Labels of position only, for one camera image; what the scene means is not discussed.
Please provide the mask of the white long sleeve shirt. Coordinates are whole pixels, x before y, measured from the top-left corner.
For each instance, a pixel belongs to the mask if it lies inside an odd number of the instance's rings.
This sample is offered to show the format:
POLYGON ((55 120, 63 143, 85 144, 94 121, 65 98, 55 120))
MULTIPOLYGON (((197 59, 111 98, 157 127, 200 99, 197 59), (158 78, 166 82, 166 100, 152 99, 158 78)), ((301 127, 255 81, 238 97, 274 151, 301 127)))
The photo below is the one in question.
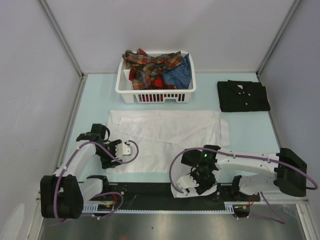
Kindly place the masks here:
POLYGON ((111 110, 107 127, 110 140, 132 140, 139 149, 129 164, 108 168, 107 173, 168 173, 176 182, 190 169, 174 157, 184 149, 230 144, 228 122, 215 110, 111 110))

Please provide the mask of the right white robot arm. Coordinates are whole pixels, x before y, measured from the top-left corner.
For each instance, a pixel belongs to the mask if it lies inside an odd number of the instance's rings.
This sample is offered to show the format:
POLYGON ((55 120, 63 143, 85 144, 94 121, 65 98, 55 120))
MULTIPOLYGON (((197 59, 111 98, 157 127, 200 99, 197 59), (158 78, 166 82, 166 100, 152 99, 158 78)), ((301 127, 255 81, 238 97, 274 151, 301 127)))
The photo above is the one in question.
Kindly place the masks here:
POLYGON ((307 164, 292 150, 248 154, 205 145, 183 153, 181 163, 190 173, 177 181, 186 197, 211 194, 219 184, 231 184, 230 194, 242 201, 259 192, 279 190, 292 197, 305 197, 307 164))

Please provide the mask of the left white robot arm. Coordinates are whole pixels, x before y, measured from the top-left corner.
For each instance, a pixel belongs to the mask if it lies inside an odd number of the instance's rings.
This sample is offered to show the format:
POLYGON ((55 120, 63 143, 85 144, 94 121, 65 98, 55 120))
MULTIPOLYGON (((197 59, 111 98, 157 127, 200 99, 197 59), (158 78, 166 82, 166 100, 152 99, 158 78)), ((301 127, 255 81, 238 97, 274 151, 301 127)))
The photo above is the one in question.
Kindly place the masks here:
POLYGON ((111 188, 103 176, 90 176, 80 183, 88 161, 99 156, 103 169, 120 165, 122 140, 109 141, 110 130, 103 124, 95 123, 89 132, 76 138, 76 148, 69 160, 52 175, 45 175, 40 181, 41 215, 47 219, 62 221, 78 219, 84 203, 96 196, 105 200, 111 188))

